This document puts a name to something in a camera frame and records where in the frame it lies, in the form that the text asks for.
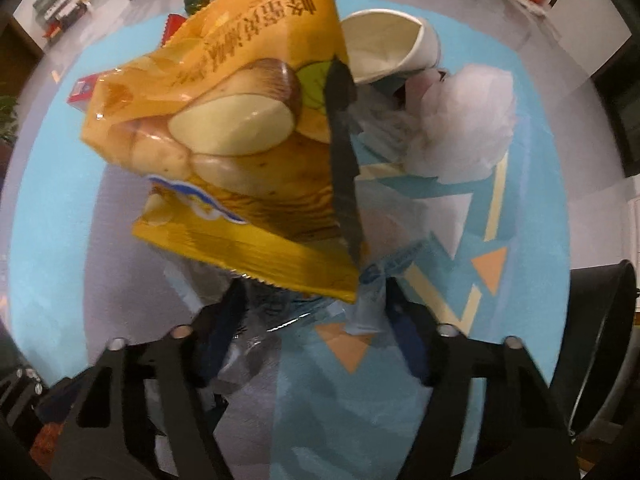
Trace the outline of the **red snack bag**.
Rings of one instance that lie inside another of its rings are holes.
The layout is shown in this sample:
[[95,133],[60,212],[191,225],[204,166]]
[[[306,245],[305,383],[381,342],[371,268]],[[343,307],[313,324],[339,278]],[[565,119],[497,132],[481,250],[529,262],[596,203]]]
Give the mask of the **red snack bag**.
[[171,13],[166,18],[163,35],[160,38],[160,45],[163,47],[171,40],[171,37],[175,35],[177,30],[184,24],[186,17],[180,14]]

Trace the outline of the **green potted plant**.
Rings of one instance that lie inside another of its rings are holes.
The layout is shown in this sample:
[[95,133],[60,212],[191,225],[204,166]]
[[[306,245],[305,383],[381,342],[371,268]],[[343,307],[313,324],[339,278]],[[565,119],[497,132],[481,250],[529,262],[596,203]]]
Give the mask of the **green potted plant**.
[[15,96],[0,96],[0,138],[1,141],[14,147],[17,139],[17,98]]

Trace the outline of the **blue patterned rug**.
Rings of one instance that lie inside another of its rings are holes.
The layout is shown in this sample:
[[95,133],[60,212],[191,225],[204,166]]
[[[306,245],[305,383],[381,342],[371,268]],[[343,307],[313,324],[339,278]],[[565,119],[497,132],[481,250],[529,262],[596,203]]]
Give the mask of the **blue patterned rug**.
[[[402,277],[405,294],[472,338],[522,338],[544,377],[563,335],[570,250],[566,195],[553,133],[520,57],[448,16],[427,12],[450,70],[496,66],[513,75],[518,124],[506,159],[485,180],[443,185],[395,178],[360,148],[361,166],[420,198],[436,223]],[[153,50],[163,15],[90,47],[68,44],[64,78],[40,78],[1,195],[1,311],[46,382],[84,370],[116,336],[155,339],[190,310],[166,261],[131,226],[149,185],[80,142],[84,119],[67,103],[80,77]],[[276,330],[257,351],[264,368],[229,394],[216,437],[239,479],[391,479],[428,399],[390,332],[354,344],[340,310]]]

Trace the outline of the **black trash bin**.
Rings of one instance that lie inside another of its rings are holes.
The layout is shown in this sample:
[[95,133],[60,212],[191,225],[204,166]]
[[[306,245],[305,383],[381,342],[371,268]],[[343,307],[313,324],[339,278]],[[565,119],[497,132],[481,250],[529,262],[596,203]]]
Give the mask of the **black trash bin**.
[[572,437],[590,426],[614,388],[631,340],[637,294],[636,271],[628,260],[570,271],[550,392]]

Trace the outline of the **clear plastic bottle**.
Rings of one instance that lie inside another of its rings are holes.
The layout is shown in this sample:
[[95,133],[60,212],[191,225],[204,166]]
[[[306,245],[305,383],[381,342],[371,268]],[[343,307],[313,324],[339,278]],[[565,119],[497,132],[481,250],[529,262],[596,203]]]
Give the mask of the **clear plastic bottle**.
[[319,312],[345,315],[342,322],[318,325],[316,332],[346,372],[355,373],[370,344],[391,330],[409,372],[427,380],[428,346],[436,321],[410,302],[399,280],[438,226],[439,211],[429,198],[413,200],[378,182],[360,182],[356,191],[372,250],[366,267],[354,267],[341,240],[322,240],[310,244],[300,266],[279,266],[277,284],[246,281],[246,333],[231,345],[221,365],[219,391],[234,393],[247,385],[276,360],[274,335]]

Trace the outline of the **white crumpled tissue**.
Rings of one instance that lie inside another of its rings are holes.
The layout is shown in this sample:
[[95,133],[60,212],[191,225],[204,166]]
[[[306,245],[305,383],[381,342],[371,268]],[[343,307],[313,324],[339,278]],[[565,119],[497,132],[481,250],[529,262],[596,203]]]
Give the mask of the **white crumpled tissue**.
[[442,184],[488,178],[513,138],[512,74],[483,64],[446,76],[430,68],[410,77],[405,89],[406,112],[416,122],[405,172]]

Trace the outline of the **books stack on floor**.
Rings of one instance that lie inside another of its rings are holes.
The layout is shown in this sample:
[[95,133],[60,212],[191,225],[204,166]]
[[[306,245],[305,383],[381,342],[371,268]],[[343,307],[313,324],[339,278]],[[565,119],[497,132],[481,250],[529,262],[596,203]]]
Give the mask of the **books stack on floor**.
[[32,8],[46,44],[54,44],[87,12],[91,0],[35,0]]

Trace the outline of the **white paper cup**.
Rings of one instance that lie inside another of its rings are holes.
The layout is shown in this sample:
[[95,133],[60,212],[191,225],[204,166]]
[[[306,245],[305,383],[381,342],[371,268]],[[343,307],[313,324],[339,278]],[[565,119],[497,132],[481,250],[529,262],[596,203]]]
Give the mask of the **white paper cup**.
[[341,20],[356,84],[438,65],[439,36],[425,18],[392,9],[357,11]]

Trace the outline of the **yellow chip bag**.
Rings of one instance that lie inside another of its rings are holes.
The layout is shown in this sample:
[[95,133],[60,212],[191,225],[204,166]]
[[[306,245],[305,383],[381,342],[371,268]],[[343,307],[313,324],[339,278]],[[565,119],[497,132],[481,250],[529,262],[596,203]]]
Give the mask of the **yellow chip bag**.
[[355,96],[335,0],[215,0],[100,77],[81,139],[160,194],[137,238],[274,285],[322,240],[360,270]]

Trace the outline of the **red cardboard box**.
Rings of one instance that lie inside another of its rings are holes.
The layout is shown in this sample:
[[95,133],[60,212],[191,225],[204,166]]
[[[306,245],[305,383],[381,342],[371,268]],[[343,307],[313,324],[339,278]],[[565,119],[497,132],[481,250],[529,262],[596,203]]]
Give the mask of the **red cardboard box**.
[[67,104],[76,110],[87,110],[89,102],[91,101],[96,83],[101,77],[101,73],[82,76],[77,79],[73,84],[72,90],[67,97]]

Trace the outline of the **dark glass cabinet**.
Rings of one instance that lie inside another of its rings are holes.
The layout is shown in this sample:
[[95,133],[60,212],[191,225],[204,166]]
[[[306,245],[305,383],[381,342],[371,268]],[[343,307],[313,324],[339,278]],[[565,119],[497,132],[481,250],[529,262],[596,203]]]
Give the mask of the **dark glass cabinet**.
[[626,177],[639,173],[639,46],[625,42],[592,76],[608,115]]

